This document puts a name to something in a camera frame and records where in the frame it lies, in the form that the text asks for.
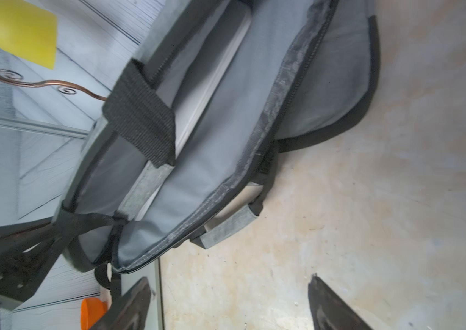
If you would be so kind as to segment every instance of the metal swirl decoration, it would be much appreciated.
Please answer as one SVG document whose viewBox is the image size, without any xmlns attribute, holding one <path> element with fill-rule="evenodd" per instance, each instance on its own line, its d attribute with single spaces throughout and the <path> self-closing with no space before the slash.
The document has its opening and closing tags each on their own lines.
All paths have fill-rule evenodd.
<svg viewBox="0 0 466 330">
<path fill-rule="evenodd" d="M 57 86 L 57 90 L 66 95 L 77 94 L 77 91 L 81 91 L 92 96 L 95 99 L 106 101 L 105 96 L 97 95 L 90 90 L 84 88 L 81 85 L 78 85 L 73 82 L 63 81 L 63 80 L 44 80 L 39 82 L 24 82 L 22 81 L 24 77 L 12 70 L 1 69 L 0 70 L 0 82 L 8 83 L 13 86 L 18 87 L 27 87 L 27 88 L 39 88 L 45 86 Z"/>
<path fill-rule="evenodd" d="M 20 73 L 7 69 L 0 69 L 0 76 L 10 80 L 24 80 L 24 77 Z"/>
<path fill-rule="evenodd" d="M 66 95 L 74 95 L 77 94 L 77 91 L 73 88 L 66 87 L 66 86 L 57 86 L 57 90 Z"/>
</svg>

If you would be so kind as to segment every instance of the backpack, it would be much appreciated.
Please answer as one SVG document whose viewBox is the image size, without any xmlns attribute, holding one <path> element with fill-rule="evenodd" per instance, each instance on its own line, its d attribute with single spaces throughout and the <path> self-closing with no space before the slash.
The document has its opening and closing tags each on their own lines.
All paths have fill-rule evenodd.
<svg viewBox="0 0 466 330">
<path fill-rule="evenodd" d="M 172 0 L 103 106 L 52 221 L 63 254 L 130 273 L 260 215 L 279 153 L 356 125 L 379 77 L 373 0 Z"/>
</svg>

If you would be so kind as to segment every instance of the orange object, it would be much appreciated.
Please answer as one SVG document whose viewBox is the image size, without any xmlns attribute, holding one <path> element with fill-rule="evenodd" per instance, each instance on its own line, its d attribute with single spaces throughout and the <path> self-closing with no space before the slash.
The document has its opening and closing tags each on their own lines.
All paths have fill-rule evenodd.
<svg viewBox="0 0 466 330">
<path fill-rule="evenodd" d="M 81 302 L 81 330 L 88 330 L 106 313 L 106 305 L 97 298 L 85 298 Z"/>
</svg>

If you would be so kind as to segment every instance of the gray fabric tab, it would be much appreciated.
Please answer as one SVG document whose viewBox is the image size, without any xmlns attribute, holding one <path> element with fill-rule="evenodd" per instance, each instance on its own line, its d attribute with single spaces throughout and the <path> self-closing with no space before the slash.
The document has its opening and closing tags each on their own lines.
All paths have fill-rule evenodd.
<svg viewBox="0 0 466 330">
<path fill-rule="evenodd" d="M 256 215 L 252 213 L 249 206 L 245 205 L 230 216 L 229 219 L 219 224 L 211 231 L 200 235 L 201 246 L 204 249 L 209 249 L 249 225 L 256 218 Z"/>
<path fill-rule="evenodd" d="M 118 212 L 126 215 L 129 220 L 135 220 L 143 204 L 165 181 L 172 169 L 173 167 L 168 164 L 156 168 L 151 162 L 147 162 L 140 177 L 121 202 Z"/>
<path fill-rule="evenodd" d="M 103 105 L 109 126 L 156 167 L 174 166 L 174 113 L 156 95 L 131 60 Z"/>
</svg>

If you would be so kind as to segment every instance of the concrete floor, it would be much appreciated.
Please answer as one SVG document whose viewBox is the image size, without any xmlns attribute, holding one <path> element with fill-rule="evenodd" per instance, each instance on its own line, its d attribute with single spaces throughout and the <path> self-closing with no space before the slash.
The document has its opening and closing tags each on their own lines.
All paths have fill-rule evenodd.
<svg viewBox="0 0 466 330">
<path fill-rule="evenodd" d="M 247 228 L 162 257 L 166 329 L 312 329 L 314 273 L 374 329 L 466 329 L 466 1 L 376 11 L 368 115 L 282 155 Z"/>
</svg>

